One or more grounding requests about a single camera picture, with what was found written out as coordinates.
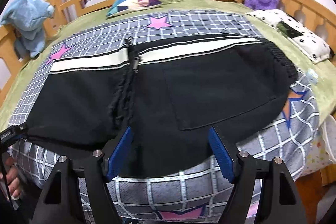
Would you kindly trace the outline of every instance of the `metal screw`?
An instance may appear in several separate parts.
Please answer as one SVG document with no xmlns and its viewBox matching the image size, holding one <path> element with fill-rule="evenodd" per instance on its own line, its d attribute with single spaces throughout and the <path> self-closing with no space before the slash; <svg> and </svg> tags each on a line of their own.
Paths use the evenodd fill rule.
<svg viewBox="0 0 336 224">
<path fill-rule="evenodd" d="M 103 154 L 103 152 L 101 150 L 94 150 L 94 152 L 92 153 L 92 155 L 94 157 L 100 157 L 101 154 Z"/>
<path fill-rule="evenodd" d="M 281 164 L 282 163 L 282 158 L 279 158 L 279 157 L 275 157 L 274 158 L 274 161 L 278 164 Z"/>
<path fill-rule="evenodd" d="M 243 158 L 248 157 L 249 153 L 245 150 L 239 151 L 239 155 L 241 155 Z"/>
<path fill-rule="evenodd" d="M 66 160 L 67 160 L 66 156 L 60 156 L 58 159 L 59 162 L 65 162 Z"/>
</svg>

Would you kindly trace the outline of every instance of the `blue gripper pad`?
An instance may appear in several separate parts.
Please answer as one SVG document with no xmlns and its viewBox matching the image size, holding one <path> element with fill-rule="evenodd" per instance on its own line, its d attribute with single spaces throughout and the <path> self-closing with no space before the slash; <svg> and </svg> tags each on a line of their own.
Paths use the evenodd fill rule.
<svg viewBox="0 0 336 224">
<path fill-rule="evenodd" d="M 233 174 L 232 158 L 229 156 L 223 143 L 221 142 L 221 139 L 213 127 L 211 127 L 209 130 L 208 139 L 223 177 L 228 179 L 230 183 L 233 182 L 235 176 Z"/>
<path fill-rule="evenodd" d="M 130 127 L 128 127 L 119 143 L 115 147 L 111 157 L 109 157 L 108 172 L 106 174 L 106 178 L 109 182 L 118 175 L 119 170 L 123 165 L 124 159 L 127 156 L 127 152 L 131 147 L 133 135 L 133 131 Z"/>
</svg>

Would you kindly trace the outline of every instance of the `star pattern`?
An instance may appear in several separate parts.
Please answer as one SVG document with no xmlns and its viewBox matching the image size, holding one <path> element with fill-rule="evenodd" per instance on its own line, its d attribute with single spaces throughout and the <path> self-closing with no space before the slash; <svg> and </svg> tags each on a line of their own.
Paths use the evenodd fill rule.
<svg viewBox="0 0 336 224">
<path fill-rule="evenodd" d="M 156 18 L 149 16 L 150 24 L 145 26 L 145 28 L 153 27 L 154 29 L 161 29 L 162 27 L 174 27 L 173 25 L 167 23 L 167 16 Z"/>
<path fill-rule="evenodd" d="M 302 91 L 302 92 L 296 92 L 296 91 L 290 89 L 287 101 L 285 103 L 285 106 L 282 109 L 282 114 L 283 114 L 283 117 L 286 120 L 286 124 L 287 124 L 288 129 L 290 129 L 290 127 L 291 127 L 291 111 L 292 111 L 291 102 L 301 100 L 306 95 L 307 92 L 308 92 L 307 90 Z"/>
<path fill-rule="evenodd" d="M 68 50 L 71 50 L 71 49 L 72 47 L 66 47 L 66 44 L 63 43 L 61 48 L 57 52 L 48 56 L 49 59 L 47 60 L 46 65 L 48 65 L 54 60 L 60 59 L 64 53 L 66 53 Z"/>
<path fill-rule="evenodd" d="M 157 215 L 162 220 L 185 220 L 195 219 L 204 214 L 206 204 L 188 209 L 184 212 L 156 211 Z"/>
</svg>

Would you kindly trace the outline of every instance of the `finger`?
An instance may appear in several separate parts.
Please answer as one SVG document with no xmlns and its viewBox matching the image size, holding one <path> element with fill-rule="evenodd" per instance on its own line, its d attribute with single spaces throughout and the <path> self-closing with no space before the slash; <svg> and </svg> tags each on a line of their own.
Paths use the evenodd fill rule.
<svg viewBox="0 0 336 224">
<path fill-rule="evenodd" d="M 13 166 L 6 175 L 7 183 L 10 184 L 17 177 L 17 174 L 18 170 Z"/>
<path fill-rule="evenodd" d="M 15 178 L 12 181 L 12 183 L 8 186 L 10 195 L 13 195 L 13 193 L 15 192 L 15 190 L 17 190 L 19 188 L 19 185 L 20 185 L 19 178 Z"/>
<path fill-rule="evenodd" d="M 13 166 L 14 162 L 15 162 L 15 160 L 12 157 L 8 157 L 7 160 L 6 160 L 6 162 L 5 162 L 5 164 L 7 166 Z"/>
<path fill-rule="evenodd" d="M 12 194 L 12 197 L 18 198 L 20 195 L 21 195 L 21 187 L 19 187 L 18 189 L 14 191 L 14 193 Z"/>
</svg>

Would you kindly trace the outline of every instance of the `plaid blanket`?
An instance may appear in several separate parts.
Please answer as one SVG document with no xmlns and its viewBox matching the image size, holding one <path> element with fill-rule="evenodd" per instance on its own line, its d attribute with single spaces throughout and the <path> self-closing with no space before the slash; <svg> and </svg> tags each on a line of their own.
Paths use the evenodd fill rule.
<svg viewBox="0 0 336 224">
<path fill-rule="evenodd" d="M 208 33 L 233 33 L 263 37 L 243 15 L 215 10 L 171 10 L 131 17 L 103 24 L 54 45 L 49 57 L 39 66 L 23 92 L 9 125 L 23 123 L 48 77 L 53 60 L 63 57 L 93 56 L 117 49 L 125 38 L 132 43 Z M 319 113 L 315 97 L 304 73 L 291 87 L 283 112 L 266 128 L 237 144 L 255 158 L 284 159 L 292 176 L 302 173 L 310 142 L 318 127 Z M 59 155 L 28 141 L 12 148 L 19 167 L 42 187 Z M 94 223 L 85 179 L 79 179 L 83 209 L 88 222 Z M 217 222 L 231 194 L 232 185 L 223 178 L 214 156 L 188 170 L 160 178 L 116 177 L 108 184 L 120 216 L 161 221 Z M 256 213 L 261 181 L 255 184 L 249 217 Z"/>
</svg>

